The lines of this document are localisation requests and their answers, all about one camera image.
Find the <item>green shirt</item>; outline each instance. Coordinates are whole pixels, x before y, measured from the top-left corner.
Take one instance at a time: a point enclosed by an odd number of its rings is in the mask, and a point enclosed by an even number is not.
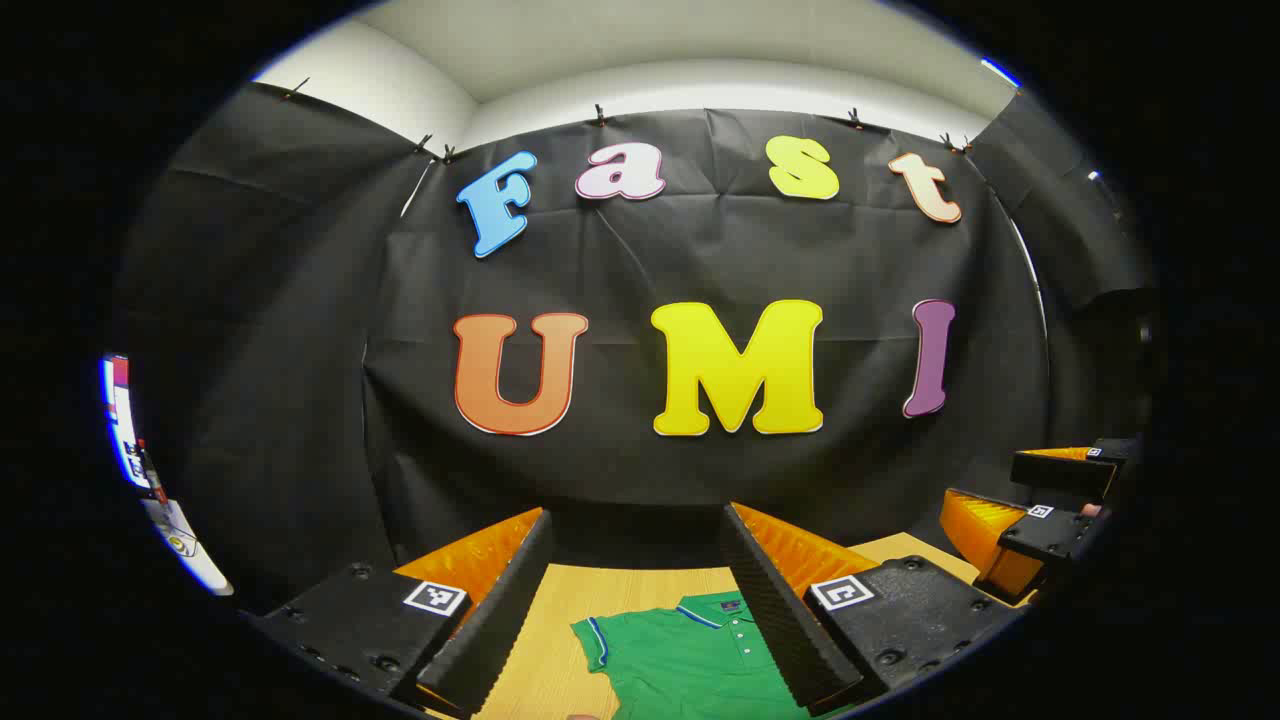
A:
[[[810,720],[742,593],[690,596],[675,610],[588,618],[571,628],[588,670],[605,673],[618,696],[612,720]]]

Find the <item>ceiling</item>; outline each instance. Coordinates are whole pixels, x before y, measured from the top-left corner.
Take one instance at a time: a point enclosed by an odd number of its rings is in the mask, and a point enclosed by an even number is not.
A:
[[[1009,101],[977,53],[879,0],[392,0],[356,19],[477,102],[586,72],[726,58],[855,72],[984,117]]]

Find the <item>white wall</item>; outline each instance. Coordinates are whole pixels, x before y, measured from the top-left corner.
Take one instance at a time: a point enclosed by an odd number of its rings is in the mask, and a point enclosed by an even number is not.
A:
[[[867,123],[929,138],[948,132],[956,145],[991,122],[931,95],[842,70],[764,60],[680,60],[585,73],[486,102],[471,115],[460,147],[591,119],[596,102],[607,117],[722,108],[849,119],[849,109],[858,108]]]
[[[466,131],[475,100],[416,51],[361,22],[338,23],[268,67],[259,82],[332,102],[444,154]]]

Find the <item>letter m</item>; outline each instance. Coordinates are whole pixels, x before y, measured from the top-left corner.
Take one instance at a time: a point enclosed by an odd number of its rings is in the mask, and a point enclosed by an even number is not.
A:
[[[698,409],[698,386],[726,430],[735,433],[764,386],[764,405],[751,424],[764,434],[812,433],[822,428],[813,397],[813,334],[822,307],[778,300],[764,309],[746,351],[739,352],[716,311],[701,302],[676,302],[653,311],[667,336],[667,409],[653,420],[662,436],[700,436],[710,419]]]

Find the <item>table surface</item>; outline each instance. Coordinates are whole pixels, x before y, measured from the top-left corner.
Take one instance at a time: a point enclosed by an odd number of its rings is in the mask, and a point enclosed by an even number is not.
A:
[[[908,533],[852,546],[883,562],[919,555],[966,583],[978,570]],[[604,673],[586,671],[586,659],[570,629],[586,616],[675,607],[690,594],[737,589],[728,568],[698,570],[616,570],[548,565],[525,625],[484,708],[474,720],[564,720],[590,715],[609,720],[618,700]],[[454,720],[434,710],[433,717]]]

